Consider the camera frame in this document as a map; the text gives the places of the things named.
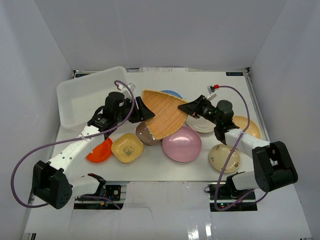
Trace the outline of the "cream white round plate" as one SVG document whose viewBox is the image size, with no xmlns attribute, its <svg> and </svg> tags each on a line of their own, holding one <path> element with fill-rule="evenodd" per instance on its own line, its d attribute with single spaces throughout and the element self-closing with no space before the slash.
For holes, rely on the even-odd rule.
<svg viewBox="0 0 320 240">
<path fill-rule="evenodd" d="M 188 116 L 185 122 L 190 128 L 192 128 L 196 132 L 205 133 L 205 134 L 213 132 L 216 126 L 215 124 L 206 120 L 203 117 L 194 118 L 194 117 Z"/>
</svg>

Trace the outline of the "blue round plate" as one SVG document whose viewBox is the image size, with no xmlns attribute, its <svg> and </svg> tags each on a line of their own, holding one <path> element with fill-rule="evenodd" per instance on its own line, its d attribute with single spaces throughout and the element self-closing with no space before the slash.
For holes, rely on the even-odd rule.
<svg viewBox="0 0 320 240">
<path fill-rule="evenodd" d="M 175 97 L 178 97 L 180 99 L 182 99 L 182 96 L 180 94 L 178 94 L 177 92 L 175 91 L 172 91 L 172 90 L 162 90 L 161 91 L 162 93 L 166 93 L 166 94 L 169 94 L 169 95 L 172 95 L 172 96 L 175 96 Z"/>
</svg>

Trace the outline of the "woven bamboo fan tray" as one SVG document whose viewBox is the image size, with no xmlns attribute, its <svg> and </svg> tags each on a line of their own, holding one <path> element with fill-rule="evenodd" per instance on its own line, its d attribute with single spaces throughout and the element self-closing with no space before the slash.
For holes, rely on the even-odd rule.
<svg viewBox="0 0 320 240">
<path fill-rule="evenodd" d="M 144 89 L 141 98 L 145 106 L 155 114 L 145 123 L 152 136 L 157 140 L 177 132 L 188 117 L 186 113 L 178 109 L 178 106 L 187 103 L 182 98 L 150 89 Z"/>
</svg>

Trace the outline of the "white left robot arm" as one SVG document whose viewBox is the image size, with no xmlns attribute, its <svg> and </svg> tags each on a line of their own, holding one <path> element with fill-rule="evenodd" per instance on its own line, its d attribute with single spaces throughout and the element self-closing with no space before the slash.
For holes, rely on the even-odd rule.
<svg viewBox="0 0 320 240">
<path fill-rule="evenodd" d="M 139 123 L 155 117 L 141 97 L 134 100 L 120 92 L 110 92 L 87 122 L 78 140 L 73 141 L 47 162 L 38 161 L 33 168 L 32 193 L 59 210 L 69 200 L 88 195 L 99 200 L 105 196 L 106 181 L 94 173 L 72 178 L 77 166 L 94 148 L 102 144 L 119 126 L 129 121 Z"/>
</svg>

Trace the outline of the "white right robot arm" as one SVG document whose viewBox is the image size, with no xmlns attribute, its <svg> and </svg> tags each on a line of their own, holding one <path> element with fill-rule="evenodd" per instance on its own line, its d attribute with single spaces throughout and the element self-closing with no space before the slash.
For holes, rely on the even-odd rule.
<svg viewBox="0 0 320 240">
<path fill-rule="evenodd" d="M 298 173 L 286 145 L 281 141 L 269 142 L 244 133 L 233 122 L 233 105 L 220 100 L 216 106 L 201 95 L 196 100 L 181 104 L 178 109 L 193 118 L 203 117 L 212 122 L 218 141 L 234 147 L 252 159 L 253 171 L 243 171 L 226 178 L 222 191 L 236 200 L 245 190 L 261 189 L 268 193 L 298 181 Z"/>
</svg>

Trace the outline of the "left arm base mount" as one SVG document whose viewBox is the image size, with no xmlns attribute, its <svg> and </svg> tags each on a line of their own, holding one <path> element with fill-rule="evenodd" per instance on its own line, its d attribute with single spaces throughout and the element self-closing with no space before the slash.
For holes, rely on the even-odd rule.
<svg viewBox="0 0 320 240">
<path fill-rule="evenodd" d="M 74 203 L 75 210 L 121 210 L 126 199 L 126 185 L 106 185 L 104 198 L 108 198 L 113 203 L 104 199 L 79 197 Z"/>
</svg>

